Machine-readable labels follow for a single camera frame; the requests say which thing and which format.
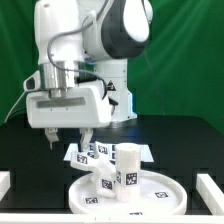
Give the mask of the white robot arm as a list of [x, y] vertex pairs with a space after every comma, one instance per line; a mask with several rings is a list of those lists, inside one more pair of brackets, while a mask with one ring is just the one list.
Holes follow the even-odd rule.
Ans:
[[146, 49], [152, 18], [148, 0], [38, 0], [38, 70], [24, 82], [30, 125], [51, 143], [59, 128], [78, 128], [85, 151], [94, 129], [135, 119], [127, 63]]

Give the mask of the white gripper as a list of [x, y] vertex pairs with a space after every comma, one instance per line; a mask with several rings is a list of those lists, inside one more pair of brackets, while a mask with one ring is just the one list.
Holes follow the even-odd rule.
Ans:
[[81, 128], [81, 151], [88, 151], [92, 128], [108, 126], [112, 117], [109, 99], [103, 97], [100, 81], [69, 88], [63, 98], [50, 99], [46, 91], [29, 93], [26, 105], [31, 127], [46, 128], [50, 149], [59, 141], [57, 128]]

